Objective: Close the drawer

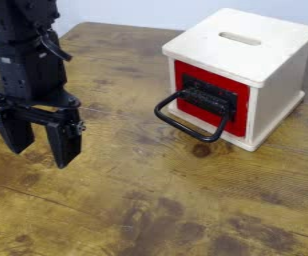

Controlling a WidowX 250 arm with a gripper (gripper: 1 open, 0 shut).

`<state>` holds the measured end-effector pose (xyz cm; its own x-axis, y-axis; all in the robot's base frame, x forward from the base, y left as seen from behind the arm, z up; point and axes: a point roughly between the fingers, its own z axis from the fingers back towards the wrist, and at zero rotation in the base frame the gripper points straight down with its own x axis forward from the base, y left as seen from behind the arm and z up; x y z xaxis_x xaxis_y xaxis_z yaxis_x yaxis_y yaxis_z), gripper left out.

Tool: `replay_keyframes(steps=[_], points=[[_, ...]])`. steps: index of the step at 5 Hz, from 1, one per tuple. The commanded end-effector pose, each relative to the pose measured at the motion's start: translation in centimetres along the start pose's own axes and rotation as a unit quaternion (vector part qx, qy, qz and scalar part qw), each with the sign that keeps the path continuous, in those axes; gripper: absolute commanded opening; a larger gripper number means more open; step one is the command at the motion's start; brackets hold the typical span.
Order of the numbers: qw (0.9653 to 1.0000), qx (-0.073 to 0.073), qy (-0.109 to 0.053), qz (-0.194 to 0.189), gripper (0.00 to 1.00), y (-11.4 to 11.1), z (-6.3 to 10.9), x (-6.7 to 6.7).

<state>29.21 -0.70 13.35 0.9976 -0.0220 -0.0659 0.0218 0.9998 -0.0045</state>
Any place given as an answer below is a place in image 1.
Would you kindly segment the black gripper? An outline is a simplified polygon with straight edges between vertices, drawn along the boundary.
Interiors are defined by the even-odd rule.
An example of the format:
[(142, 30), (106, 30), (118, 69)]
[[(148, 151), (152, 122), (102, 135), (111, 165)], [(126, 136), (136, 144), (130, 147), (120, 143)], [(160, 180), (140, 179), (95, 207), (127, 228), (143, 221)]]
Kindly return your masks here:
[(0, 136), (19, 154), (35, 141), (31, 123), (47, 124), (59, 169), (82, 148), (80, 102), (66, 83), (63, 61), (44, 47), (0, 47)]

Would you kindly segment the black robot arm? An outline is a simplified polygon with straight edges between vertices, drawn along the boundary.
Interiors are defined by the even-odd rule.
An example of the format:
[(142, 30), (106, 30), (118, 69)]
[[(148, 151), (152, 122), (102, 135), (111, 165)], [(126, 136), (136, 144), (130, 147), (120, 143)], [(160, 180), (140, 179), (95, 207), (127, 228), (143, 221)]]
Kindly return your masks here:
[(0, 136), (20, 153), (41, 125), (63, 168), (80, 153), (84, 125), (79, 99), (64, 89), (71, 55), (52, 29), (58, 18), (56, 0), (0, 0)]

